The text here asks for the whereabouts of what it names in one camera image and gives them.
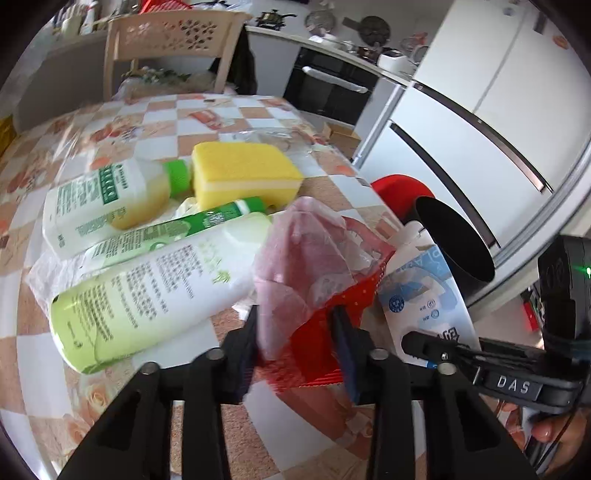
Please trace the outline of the person's hand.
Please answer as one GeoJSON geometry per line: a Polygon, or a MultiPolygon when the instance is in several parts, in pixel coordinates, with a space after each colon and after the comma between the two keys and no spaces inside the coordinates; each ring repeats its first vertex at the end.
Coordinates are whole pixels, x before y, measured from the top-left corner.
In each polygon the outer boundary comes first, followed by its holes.
{"type": "Polygon", "coordinates": [[[531,429],[532,437],[542,443],[558,442],[555,455],[546,474],[549,475],[570,463],[585,443],[589,426],[590,410],[579,409],[577,413],[537,420],[531,429]]]}

